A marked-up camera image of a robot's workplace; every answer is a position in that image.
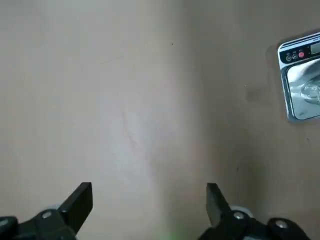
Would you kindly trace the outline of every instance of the kitchen scale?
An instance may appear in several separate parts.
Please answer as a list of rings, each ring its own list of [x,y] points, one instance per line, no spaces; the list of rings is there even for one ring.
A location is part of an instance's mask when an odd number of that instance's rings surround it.
[[[288,119],[320,116],[320,32],[285,42],[277,52]]]

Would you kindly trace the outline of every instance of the silver metal bolt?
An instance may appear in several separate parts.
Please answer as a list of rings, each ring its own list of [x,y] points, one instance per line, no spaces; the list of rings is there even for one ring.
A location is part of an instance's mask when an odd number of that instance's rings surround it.
[[[6,225],[8,222],[9,222],[8,219],[4,219],[4,220],[0,221],[0,227]]]
[[[42,214],[42,218],[43,219],[47,219],[50,216],[51,216],[51,212],[50,211],[46,211],[44,214]]]
[[[285,221],[282,221],[282,220],[277,220],[277,221],[275,222],[275,224],[276,224],[279,228],[281,228],[281,229],[286,229],[286,228],[288,228],[288,224],[287,224]]]
[[[239,219],[239,220],[245,218],[245,215],[244,215],[242,212],[239,212],[239,211],[235,212],[235,213],[233,214],[233,216],[234,216],[236,219]]]

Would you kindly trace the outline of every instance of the beige floor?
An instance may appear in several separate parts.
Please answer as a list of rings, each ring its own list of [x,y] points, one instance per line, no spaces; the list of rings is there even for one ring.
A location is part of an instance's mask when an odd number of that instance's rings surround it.
[[[320,122],[288,123],[276,45],[319,28],[319,7],[0,1],[0,215],[92,181],[80,239],[195,239],[217,182],[318,239]]]

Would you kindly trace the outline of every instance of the scale control panel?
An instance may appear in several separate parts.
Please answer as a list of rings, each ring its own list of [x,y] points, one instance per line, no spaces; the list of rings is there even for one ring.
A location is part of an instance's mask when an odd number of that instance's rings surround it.
[[[317,55],[320,55],[320,41],[293,47],[279,53],[280,60],[284,64],[292,64]]]

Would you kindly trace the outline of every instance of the digital scale display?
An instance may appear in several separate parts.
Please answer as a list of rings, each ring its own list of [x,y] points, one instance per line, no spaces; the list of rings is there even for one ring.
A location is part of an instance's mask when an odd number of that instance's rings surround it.
[[[312,53],[312,54],[320,53],[320,42],[311,45],[311,53]]]

